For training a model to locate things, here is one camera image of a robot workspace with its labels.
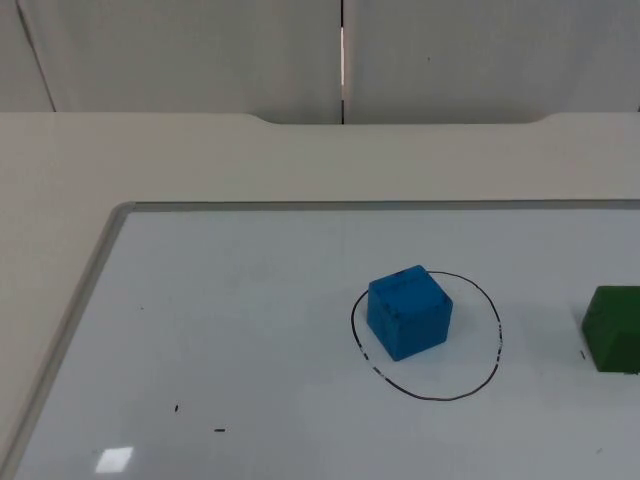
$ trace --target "blue cube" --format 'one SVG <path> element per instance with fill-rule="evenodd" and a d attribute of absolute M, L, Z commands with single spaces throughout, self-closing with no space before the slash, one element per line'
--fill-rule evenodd
<path fill-rule="evenodd" d="M 447 339 L 453 302 L 420 265 L 369 284 L 367 324 L 395 361 Z"/>

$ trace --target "green cube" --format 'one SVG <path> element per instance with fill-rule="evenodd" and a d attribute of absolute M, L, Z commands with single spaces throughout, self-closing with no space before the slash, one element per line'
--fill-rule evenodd
<path fill-rule="evenodd" d="M 640 287 L 598 287 L 582 331 L 599 371 L 640 372 Z"/>

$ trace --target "cube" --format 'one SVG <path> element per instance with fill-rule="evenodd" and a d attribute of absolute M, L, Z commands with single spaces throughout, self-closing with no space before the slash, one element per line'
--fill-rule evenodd
<path fill-rule="evenodd" d="M 640 372 L 640 287 L 598 287 L 582 331 L 599 371 Z"/>
<path fill-rule="evenodd" d="M 367 324 L 398 361 L 447 339 L 453 302 L 420 265 L 369 284 Z"/>

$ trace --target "black circle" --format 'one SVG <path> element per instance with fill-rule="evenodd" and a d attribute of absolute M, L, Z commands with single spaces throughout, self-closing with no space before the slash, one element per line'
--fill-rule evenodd
<path fill-rule="evenodd" d="M 493 310 L 493 313 L 495 314 L 496 320 L 498 322 L 498 354 L 496 356 L 496 362 L 495 362 L 495 364 L 493 366 L 493 369 L 491 370 L 491 373 L 485 379 L 484 382 L 482 382 L 480 385 L 478 385 L 473 390 L 471 390 L 469 392 L 466 392 L 466 393 L 462 393 L 460 395 L 456 395 L 454 397 L 427 397 L 427 396 L 424 396 L 424 395 L 418 395 L 417 393 L 413 393 L 412 391 L 407 390 L 404 387 L 401 387 L 400 385 L 395 383 L 393 380 L 391 380 L 389 377 L 387 377 L 384 373 L 382 373 L 380 371 L 380 369 L 378 367 L 376 367 L 371 362 L 371 360 L 369 360 L 369 355 L 367 355 L 367 353 L 364 351 L 364 348 L 362 347 L 362 343 L 360 342 L 360 338 L 358 337 L 358 332 L 356 332 L 356 323 L 355 323 L 356 308 L 358 308 L 358 305 L 360 304 L 362 299 L 369 293 L 369 290 L 365 290 L 364 293 L 362 295 L 360 295 L 360 297 L 358 297 L 358 299 L 356 300 L 356 303 L 353 304 L 353 308 L 351 309 L 351 332 L 353 333 L 353 338 L 355 339 L 356 344 L 358 345 L 358 348 L 360 349 L 360 352 L 364 356 L 365 360 L 367 362 L 369 362 L 369 364 L 373 368 L 373 371 L 376 372 L 379 376 L 381 376 L 385 380 L 385 382 L 387 382 L 393 388 L 395 388 L 396 390 L 401 391 L 405 395 L 409 395 L 410 397 L 417 398 L 418 400 L 425 400 L 425 401 L 429 401 L 429 402 L 453 402 L 454 400 L 460 400 L 461 398 L 470 397 L 471 395 L 474 395 L 474 394 L 478 393 L 480 390 L 482 390 L 484 387 L 486 387 L 487 384 L 495 376 L 496 372 L 498 371 L 498 366 L 500 365 L 500 356 L 502 355 L 502 345 L 503 345 L 503 341 L 502 341 L 502 321 L 500 320 L 500 315 L 498 314 L 498 310 L 496 309 L 496 306 L 494 305 L 493 300 L 491 300 L 491 297 L 487 294 L 487 292 L 485 292 L 482 288 L 480 288 L 480 286 L 477 283 L 475 283 L 473 280 L 470 280 L 469 278 L 464 277 L 462 275 L 458 275 L 456 273 L 449 273 L 449 272 L 444 272 L 444 271 L 440 271 L 440 270 L 428 270 L 428 273 L 429 274 L 435 274 L 435 275 L 449 275 L 450 277 L 460 278 L 460 279 L 464 280 L 465 282 L 470 283 L 471 285 L 473 285 L 478 290 L 480 290 L 480 292 L 489 301 L 489 305 L 491 305 L 491 309 Z"/>

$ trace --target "tabletop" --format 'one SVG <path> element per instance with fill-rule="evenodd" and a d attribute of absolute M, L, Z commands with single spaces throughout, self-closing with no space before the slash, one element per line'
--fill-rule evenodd
<path fill-rule="evenodd" d="M 637 114 L 433 126 L 0 114 L 0 457 L 117 205 L 638 199 L 638 133 Z"/>

